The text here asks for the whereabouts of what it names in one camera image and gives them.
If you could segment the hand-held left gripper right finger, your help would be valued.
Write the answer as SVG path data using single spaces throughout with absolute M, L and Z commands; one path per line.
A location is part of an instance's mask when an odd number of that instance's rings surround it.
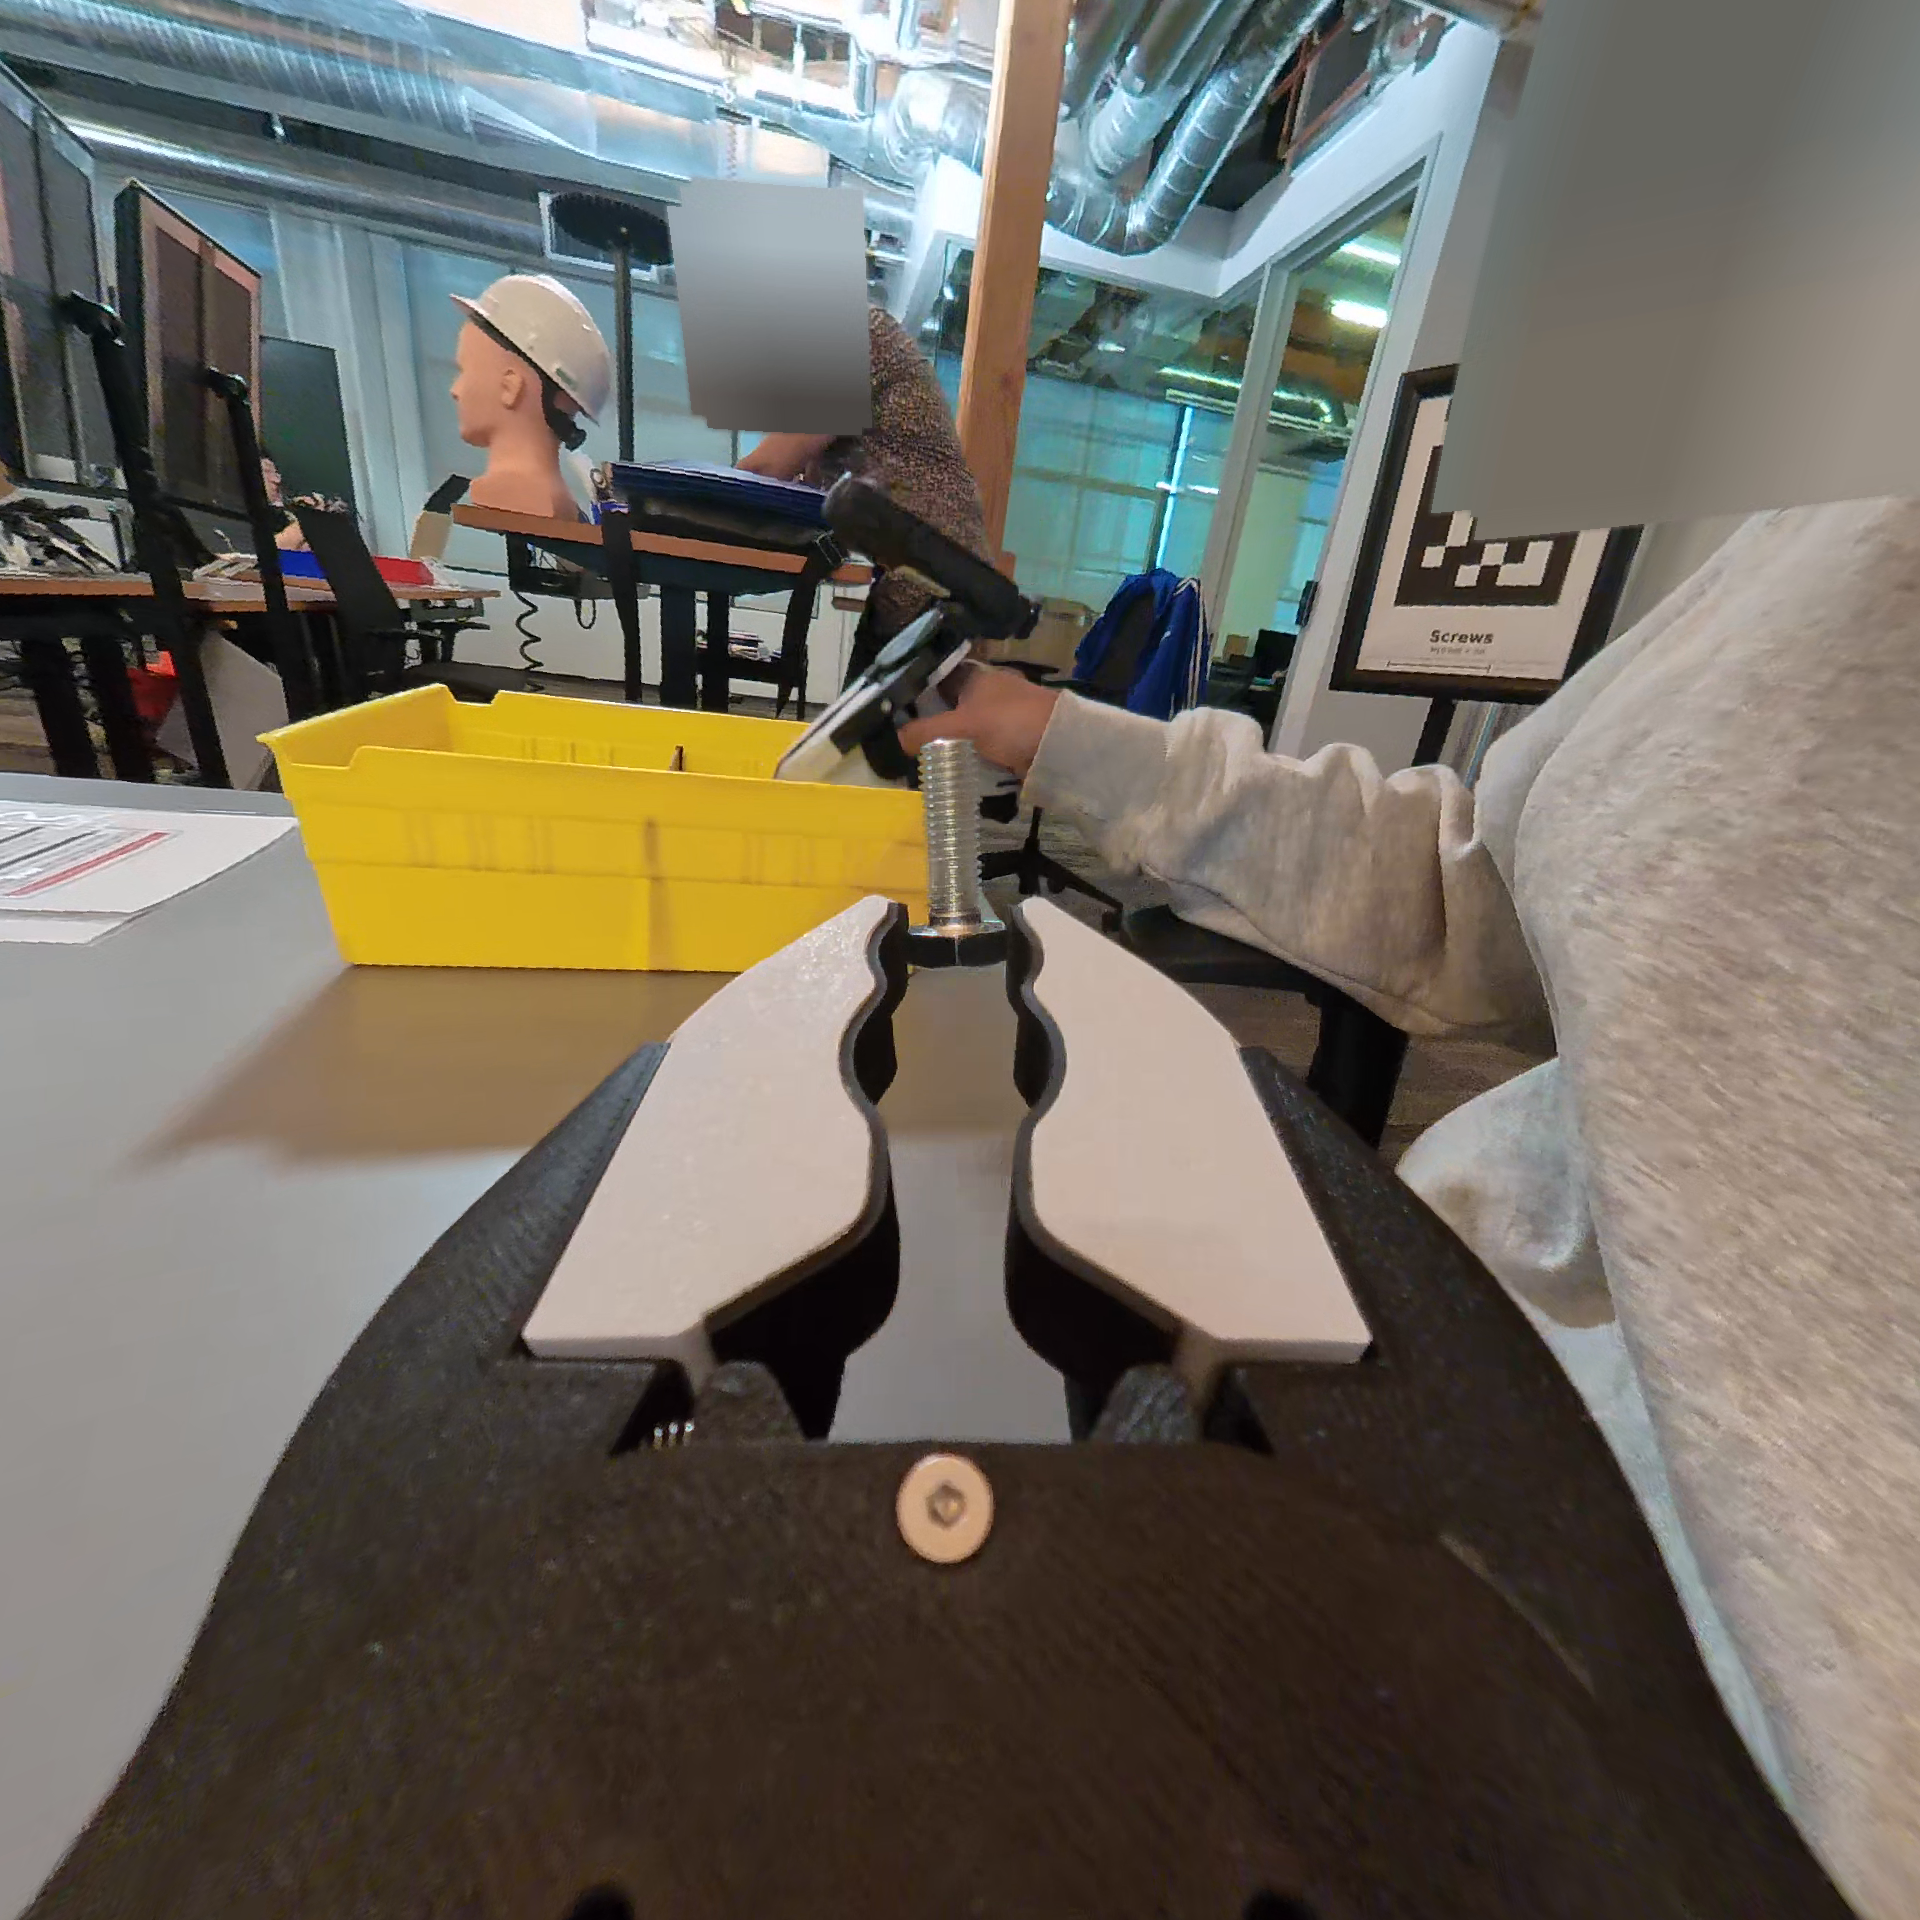
M 1025 1341 L 1063 1373 L 1358 1362 L 1372 1329 L 1228 1029 L 1053 902 L 1009 931 Z

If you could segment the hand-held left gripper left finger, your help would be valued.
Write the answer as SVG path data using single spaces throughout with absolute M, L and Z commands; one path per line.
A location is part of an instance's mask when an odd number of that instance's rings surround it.
M 663 1047 L 521 1341 L 540 1360 L 713 1369 L 761 1309 L 861 1254 L 889 1216 L 877 1095 L 905 910 L 884 895 L 774 950 Z

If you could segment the silver hex bolt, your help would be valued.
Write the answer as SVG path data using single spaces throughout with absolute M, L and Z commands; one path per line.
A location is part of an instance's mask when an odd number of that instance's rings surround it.
M 926 915 L 905 931 L 920 968 L 993 968 L 1008 952 L 1008 926 L 991 911 L 980 878 L 980 760 L 965 738 L 932 738 L 918 750 L 926 816 Z

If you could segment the yellow plastic bin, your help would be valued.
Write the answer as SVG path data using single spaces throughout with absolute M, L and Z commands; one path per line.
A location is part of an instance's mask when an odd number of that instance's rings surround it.
M 260 744 L 350 963 L 736 973 L 866 895 L 926 910 L 920 795 L 782 781 L 800 736 L 433 682 Z

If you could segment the person's right forearm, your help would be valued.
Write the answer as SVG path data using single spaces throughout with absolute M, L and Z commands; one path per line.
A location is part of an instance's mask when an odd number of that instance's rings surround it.
M 1520 813 L 1565 728 L 1537 709 L 1462 783 L 1433 763 L 1384 774 L 1348 743 L 1279 755 L 1228 711 L 1154 721 L 1065 695 L 1023 792 L 1184 919 L 1416 1040 L 1545 1050 L 1548 989 L 1511 883 Z

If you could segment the grey desk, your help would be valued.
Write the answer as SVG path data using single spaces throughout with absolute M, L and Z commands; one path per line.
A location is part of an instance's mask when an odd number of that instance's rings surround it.
M 292 835 L 5 1005 L 6 1915 L 1058 1915 L 1047 1472 L 826 1443 L 871 1246 L 713 1369 L 521 1341 L 700 1007 L 431 967 L 364 1059 Z

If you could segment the person's right hand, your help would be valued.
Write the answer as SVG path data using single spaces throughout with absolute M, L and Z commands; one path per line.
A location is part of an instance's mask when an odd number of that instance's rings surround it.
M 993 770 L 1023 779 L 1065 689 L 1009 666 L 972 663 L 953 682 L 945 738 L 966 739 Z

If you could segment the black mesh office chair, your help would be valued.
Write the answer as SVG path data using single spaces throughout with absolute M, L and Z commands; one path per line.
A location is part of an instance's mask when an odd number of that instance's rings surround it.
M 1322 977 L 1180 919 L 1168 904 L 1109 906 L 1102 927 L 1120 947 L 1185 986 L 1300 995 L 1319 1015 L 1306 1090 L 1377 1149 L 1384 1137 L 1407 1035 Z

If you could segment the blue striped jacket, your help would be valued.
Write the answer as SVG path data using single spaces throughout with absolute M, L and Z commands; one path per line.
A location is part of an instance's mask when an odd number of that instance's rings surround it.
M 1078 639 L 1065 685 L 1168 721 L 1206 699 L 1212 654 L 1199 579 L 1154 567 L 1120 583 Z

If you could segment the blue folder stack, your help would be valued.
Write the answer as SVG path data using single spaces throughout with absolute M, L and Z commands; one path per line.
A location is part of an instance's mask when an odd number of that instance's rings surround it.
M 621 463 L 593 470 L 604 501 L 672 536 L 807 549 L 829 536 L 825 493 L 728 466 Z

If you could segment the white hard hat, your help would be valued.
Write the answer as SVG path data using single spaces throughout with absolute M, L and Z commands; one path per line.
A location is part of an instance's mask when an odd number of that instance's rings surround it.
M 582 446 L 615 386 L 613 351 L 584 302 L 560 278 L 509 274 L 450 304 L 536 371 L 546 425 L 565 448 Z

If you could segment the black framed marker sign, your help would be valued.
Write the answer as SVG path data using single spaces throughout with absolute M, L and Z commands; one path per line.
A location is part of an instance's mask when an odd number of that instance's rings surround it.
M 1434 504 L 1456 368 L 1405 371 L 1337 630 L 1329 687 L 1426 702 L 1414 763 L 1462 703 L 1550 699 L 1613 629 L 1642 529 L 1492 536 Z

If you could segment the paper sheet in clear sleeve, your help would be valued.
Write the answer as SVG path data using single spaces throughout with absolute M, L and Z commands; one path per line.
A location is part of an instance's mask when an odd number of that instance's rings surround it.
M 265 813 L 1 803 L 1 942 L 90 944 L 297 832 Z

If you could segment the brown framed monitor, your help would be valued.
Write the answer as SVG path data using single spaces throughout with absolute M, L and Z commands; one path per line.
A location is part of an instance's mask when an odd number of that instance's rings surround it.
M 116 192 L 112 231 L 160 488 L 191 510 L 240 512 L 231 421 L 208 371 L 258 381 L 263 277 L 143 182 Z

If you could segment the silver ceiling duct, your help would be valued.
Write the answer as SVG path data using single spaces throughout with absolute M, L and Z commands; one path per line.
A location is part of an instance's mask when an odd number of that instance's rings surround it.
M 445 153 L 544 147 L 672 177 L 728 160 L 700 86 L 421 5 L 5 5 L 5 53 Z
M 1329 9 L 1325 2 L 1141 6 L 1138 38 L 1112 49 L 1110 85 L 1087 107 L 1066 155 L 1052 160 L 1047 229 L 1110 255 L 1160 249 Z M 1133 86 L 1125 74 L 1160 19 L 1184 31 L 1180 55 L 1151 85 Z

